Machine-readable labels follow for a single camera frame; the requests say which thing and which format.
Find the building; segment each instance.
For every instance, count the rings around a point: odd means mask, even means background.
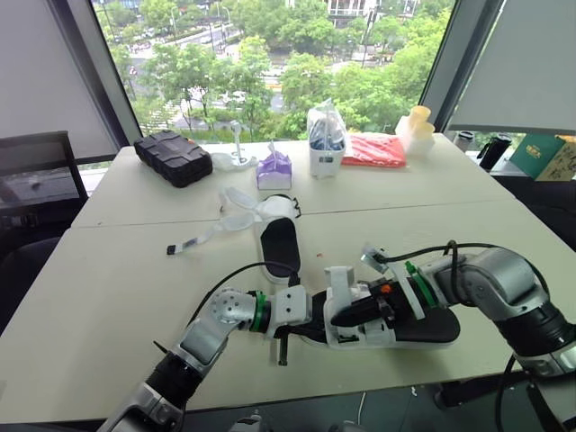
[[[379,4],[378,0],[326,0],[328,14],[337,18],[366,16]]]

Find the tissue box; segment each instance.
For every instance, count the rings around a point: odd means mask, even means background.
[[[292,161],[279,151],[258,162],[256,182],[260,190],[287,190],[292,187]]]
[[[510,161],[538,182],[568,182],[576,174],[576,137],[528,134]]]

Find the chair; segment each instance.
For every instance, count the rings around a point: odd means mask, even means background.
[[[58,242],[58,237],[47,238],[22,246],[0,264],[0,336]]]
[[[0,139],[0,332],[87,198],[66,131]]]
[[[0,262],[61,236],[87,198],[67,132],[0,139]]]

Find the black cable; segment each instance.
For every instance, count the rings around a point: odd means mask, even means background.
[[[498,391],[496,392],[496,400],[494,401],[494,422],[496,423],[496,430],[498,432],[504,432],[504,428],[502,427],[502,397],[504,396],[504,389],[506,388],[506,380],[512,372],[514,362],[516,362],[516,358],[511,355],[498,383]]]
[[[284,270],[289,270],[290,276],[288,278],[288,286],[295,286],[295,285],[300,283],[300,277],[298,276],[298,272],[292,266],[284,264],[284,263],[278,263],[276,261],[258,261],[257,263],[244,265],[243,267],[239,268],[238,270],[233,271],[228,276],[221,279],[218,283],[216,283],[214,285],[214,287],[212,289],[210,289],[204,295],[204,298],[202,299],[202,301],[200,302],[200,304],[198,305],[198,307],[194,311],[194,314],[192,315],[192,317],[188,321],[188,324],[190,324],[192,321],[194,321],[196,319],[196,317],[198,316],[198,313],[200,312],[200,310],[202,309],[204,304],[206,304],[208,299],[210,299],[210,297],[216,292],[216,290],[218,290],[218,288],[223,286],[229,279],[231,279],[235,275],[242,273],[245,270],[248,270],[249,268],[258,267],[258,266],[276,266],[276,267],[283,268]]]
[[[492,245],[491,243],[460,243],[458,245],[458,247],[459,248],[500,248],[500,249],[506,249],[510,252],[513,252],[513,253],[519,255],[517,252],[514,252],[512,249],[508,249],[507,247]],[[410,259],[413,257],[419,257],[420,255],[429,254],[430,252],[437,252],[440,250],[444,251],[444,250],[446,250],[446,248],[447,248],[447,246],[425,247],[424,249],[415,250],[414,252],[409,252],[408,254],[404,254],[404,255],[382,257],[382,258],[380,258],[379,262],[381,264],[386,264],[386,263],[393,263],[396,261],[403,261],[405,259]],[[528,261],[525,257],[522,256],[522,258],[528,263],[530,268],[532,268],[532,271],[534,272],[536,278],[538,279],[538,282],[542,285],[542,289],[546,292],[546,294],[548,294],[548,296],[550,296],[550,290],[548,289],[548,283],[546,283],[546,280],[544,279],[544,277],[542,276],[540,271],[534,266],[534,264],[532,264],[530,261]]]

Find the red plastic bag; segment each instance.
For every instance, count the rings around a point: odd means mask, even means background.
[[[345,155],[342,165],[396,168],[406,166],[400,139],[385,133],[350,133],[352,155]]]

